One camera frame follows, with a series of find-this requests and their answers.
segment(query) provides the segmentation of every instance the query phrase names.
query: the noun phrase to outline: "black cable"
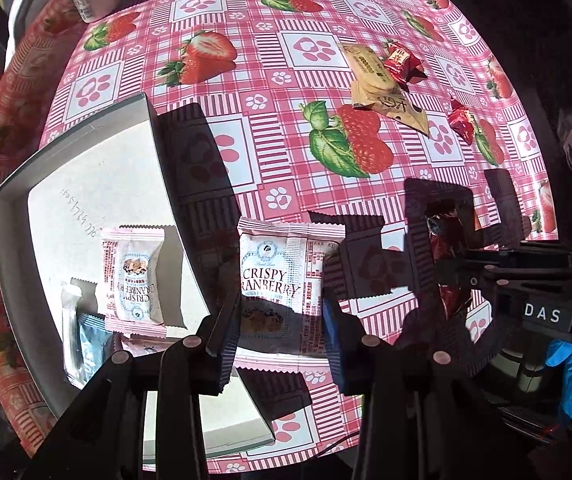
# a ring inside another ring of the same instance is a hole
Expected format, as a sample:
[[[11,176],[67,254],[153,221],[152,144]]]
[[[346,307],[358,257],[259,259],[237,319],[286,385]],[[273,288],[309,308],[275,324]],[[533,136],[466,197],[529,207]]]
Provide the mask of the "black cable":
[[[318,457],[322,456],[325,452],[333,449],[333,447],[339,446],[343,441],[348,440],[349,438],[352,438],[352,437],[357,436],[359,434],[360,434],[359,430],[353,431],[352,433],[349,433],[345,437],[340,438],[337,442],[333,442],[330,446],[325,447],[324,449],[322,449],[322,451],[315,453],[312,457],[309,458],[309,460],[313,460],[314,458],[318,458]]]

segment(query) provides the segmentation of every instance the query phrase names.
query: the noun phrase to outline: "table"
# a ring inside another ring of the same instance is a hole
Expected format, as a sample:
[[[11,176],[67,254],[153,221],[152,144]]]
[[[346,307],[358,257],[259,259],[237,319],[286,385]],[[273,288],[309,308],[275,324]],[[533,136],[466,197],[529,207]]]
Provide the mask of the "table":
[[[431,296],[427,241],[409,221],[422,204],[407,200],[405,183],[469,189],[480,224],[500,221],[493,184],[484,177],[494,166],[448,126],[451,96],[494,127],[505,155],[500,166],[522,214],[541,209],[546,171],[524,108],[488,46],[449,0],[150,0],[105,22],[84,32],[70,0],[52,0],[29,29],[0,84],[0,182],[34,150],[42,129],[40,146],[141,90],[159,114],[197,102],[211,127],[222,132],[216,140],[242,215],[272,221],[329,215],[355,222],[347,252],[353,265],[344,255],[341,261],[353,298],[342,307],[389,342],[399,336],[407,314]],[[194,84],[198,76],[179,73],[176,62],[182,42],[201,30],[225,36],[233,49],[216,36],[210,46],[226,59],[208,67],[212,77]],[[410,96],[426,110],[430,139],[382,118],[378,136],[393,151],[393,166],[369,179],[339,176],[312,156],[300,105],[323,100],[334,113],[349,103],[352,74],[338,44],[357,41],[383,54],[388,38],[423,60],[428,79],[410,85]],[[176,85],[183,78],[188,84]],[[197,179],[216,171],[203,156],[186,164]],[[556,236],[550,224],[533,227],[531,239]],[[382,249],[401,250],[396,265],[401,259],[403,267],[389,267]],[[400,268],[408,282],[383,294],[391,289],[380,276]],[[354,294],[359,274],[370,294]],[[488,302],[474,294],[466,316],[472,339],[489,323]],[[2,340],[9,343],[0,344],[0,400],[32,453],[54,420],[13,347],[0,298]],[[304,378],[313,404],[274,421],[275,444],[210,460],[210,471],[299,462],[359,428],[360,399],[339,396],[325,365],[308,368]],[[349,439],[332,451],[356,442]]]

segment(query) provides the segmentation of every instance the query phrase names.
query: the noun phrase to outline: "screw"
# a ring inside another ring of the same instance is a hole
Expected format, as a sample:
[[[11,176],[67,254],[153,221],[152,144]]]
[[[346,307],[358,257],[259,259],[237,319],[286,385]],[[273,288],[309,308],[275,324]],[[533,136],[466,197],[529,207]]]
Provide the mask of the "screw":
[[[366,334],[362,336],[362,344],[364,346],[368,346],[370,348],[375,348],[375,346],[379,346],[381,343],[381,339],[376,335]]]
[[[202,338],[198,335],[187,335],[183,340],[182,343],[186,348],[197,348],[199,345],[202,344]]]
[[[129,357],[130,354],[127,351],[119,350],[111,356],[111,361],[116,365],[123,365],[126,361],[128,361]]]
[[[432,360],[439,365],[447,365],[450,364],[450,354],[448,354],[448,352],[438,350],[432,355]]]

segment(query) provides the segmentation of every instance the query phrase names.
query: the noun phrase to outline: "yellow snack package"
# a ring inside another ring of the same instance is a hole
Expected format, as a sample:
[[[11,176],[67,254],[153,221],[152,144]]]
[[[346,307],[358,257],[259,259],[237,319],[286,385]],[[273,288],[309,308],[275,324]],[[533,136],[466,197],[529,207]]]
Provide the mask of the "yellow snack package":
[[[386,70],[381,59],[370,47],[362,44],[341,43],[340,48],[357,81],[369,94],[385,96],[397,87],[390,72]]]
[[[377,96],[365,89],[359,80],[355,80],[351,85],[351,97],[353,108],[374,110],[430,138],[426,112],[412,104],[397,84],[393,91]]]

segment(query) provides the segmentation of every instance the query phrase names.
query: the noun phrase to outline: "open cardboard box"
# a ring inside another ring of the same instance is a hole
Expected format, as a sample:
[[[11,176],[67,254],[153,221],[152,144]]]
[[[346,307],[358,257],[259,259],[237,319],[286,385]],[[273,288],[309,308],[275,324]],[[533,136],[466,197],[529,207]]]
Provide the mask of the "open cardboard box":
[[[157,279],[168,335],[195,333],[208,314],[162,177],[161,145],[155,111],[141,93],[77,124],[0,185],[0,288],[24,360],[56,416],[78,392],[66,380],[60,351],[61,285],[103,281],[101,228],[165,226]],[[86,307],[93,303],[85,299]],[[150,393],[148,462],[155,405]],[[274,442],[236,374],[220,396],[200,396],[200,409],[207,456]]]

